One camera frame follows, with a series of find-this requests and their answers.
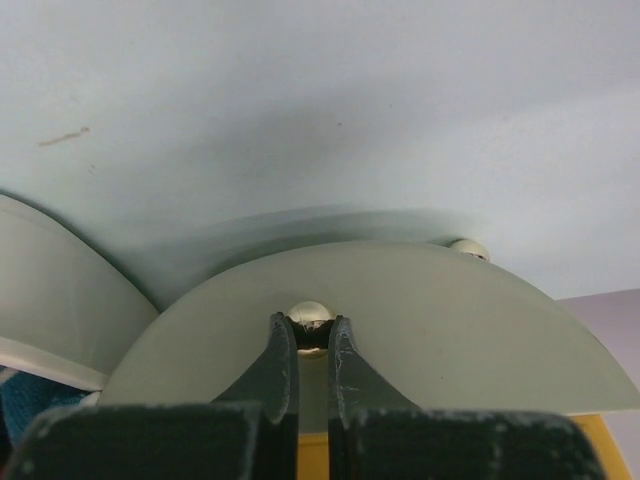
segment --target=yellow wooden edge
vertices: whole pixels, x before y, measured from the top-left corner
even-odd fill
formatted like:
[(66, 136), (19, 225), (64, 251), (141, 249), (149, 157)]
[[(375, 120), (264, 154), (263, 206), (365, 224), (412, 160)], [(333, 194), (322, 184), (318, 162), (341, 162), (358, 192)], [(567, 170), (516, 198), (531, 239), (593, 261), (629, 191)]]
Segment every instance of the yellow wooden edge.
[[(582, 428), (607, 472), (609, 480), (632, 480), (627, 464), (601, 415), (578, 415), (571, 419)], [(298, 437), (298, 479), (329, 478), (329, 437), (326, 433)]]

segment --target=curved panel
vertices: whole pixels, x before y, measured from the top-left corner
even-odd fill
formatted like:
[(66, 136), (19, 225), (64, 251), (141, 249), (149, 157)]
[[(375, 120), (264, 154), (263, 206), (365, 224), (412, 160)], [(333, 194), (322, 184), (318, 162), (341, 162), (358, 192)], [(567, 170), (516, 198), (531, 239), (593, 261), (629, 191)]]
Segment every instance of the curved panel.
[(536, 288), (446, 248), (369, 242), (273, 255), (205, 282), (136, 342), (102, 401), (211, 400), (262, 351), (269, 314), (308, 299), (349, 316), (362, 355), (425, 408), (640, 406), (602, 344)]
[(94, 390), (157, 317), (106, 260), (0, 196), (0, 365)]

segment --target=scratch mark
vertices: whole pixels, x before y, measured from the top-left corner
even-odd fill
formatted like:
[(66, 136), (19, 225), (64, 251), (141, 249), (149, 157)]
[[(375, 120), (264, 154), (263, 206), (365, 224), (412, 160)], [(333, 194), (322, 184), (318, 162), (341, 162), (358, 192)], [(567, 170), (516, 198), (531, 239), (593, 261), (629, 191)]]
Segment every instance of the scratch mark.
[(80, 131), (74, 133), (67, 133), (61, 137), (53, 138), (51, 140), (47, 140), (45, 142), (38, 142), (39, 147), (49, 147), (51, 145), (55, 145), (56, 143), (66, 142), (67, 140), (73, 140), (74, 138), (80, 138), (85, 133), (89, 133), (89, 127), (82, 127)]

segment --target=dark blue cloth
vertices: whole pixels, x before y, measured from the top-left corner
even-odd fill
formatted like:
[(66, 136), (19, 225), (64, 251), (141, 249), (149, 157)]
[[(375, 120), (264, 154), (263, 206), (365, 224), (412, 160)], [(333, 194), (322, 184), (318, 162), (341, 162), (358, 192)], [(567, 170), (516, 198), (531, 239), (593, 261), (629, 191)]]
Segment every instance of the dark blue cloth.
[(76, 405), (88, 392), (46, 378), (18, 372), (2, 387), (2, 410), (7, 433), (16, 445), (31, 421), (48, 408)]

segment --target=blue fabric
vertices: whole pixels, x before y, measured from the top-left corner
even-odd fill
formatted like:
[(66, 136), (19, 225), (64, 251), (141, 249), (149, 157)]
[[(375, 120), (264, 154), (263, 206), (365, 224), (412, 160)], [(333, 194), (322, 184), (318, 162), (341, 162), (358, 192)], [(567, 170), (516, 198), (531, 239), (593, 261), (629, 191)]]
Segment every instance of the blue fabric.
[(88, 392), (19, 372), (0, 387), (7, 433), (16, 445), (31, 421), (48, 408), (76, 405)]

